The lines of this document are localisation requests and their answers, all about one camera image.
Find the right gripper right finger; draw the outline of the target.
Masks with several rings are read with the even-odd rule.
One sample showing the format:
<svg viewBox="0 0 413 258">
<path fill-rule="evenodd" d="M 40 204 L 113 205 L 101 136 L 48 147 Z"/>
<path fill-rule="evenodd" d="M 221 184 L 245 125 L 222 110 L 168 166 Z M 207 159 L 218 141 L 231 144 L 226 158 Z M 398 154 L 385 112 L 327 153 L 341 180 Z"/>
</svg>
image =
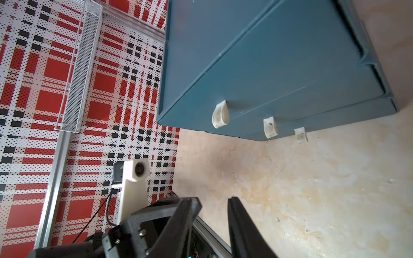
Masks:
<svg viewBox="0 0 413 258">
<path fill-rule="evenodd" d="M 237 197 L 228 199 L 228 222 L 231 253 L 234 258 L 276 257 Z"/>
</svg>

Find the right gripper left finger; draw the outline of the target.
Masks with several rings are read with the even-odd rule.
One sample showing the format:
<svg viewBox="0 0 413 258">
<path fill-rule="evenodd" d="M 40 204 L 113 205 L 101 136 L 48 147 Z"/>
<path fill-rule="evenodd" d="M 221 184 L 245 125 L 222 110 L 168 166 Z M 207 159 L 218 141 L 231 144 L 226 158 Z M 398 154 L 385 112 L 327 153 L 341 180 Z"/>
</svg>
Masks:
<svg viewBox="0 0 413 258">
<path fill-rule="evenodd" d="M 107 258 L 188 258 L 197 197 L 166 198 L 132 213 L 102 238 Z"/>
</svg>

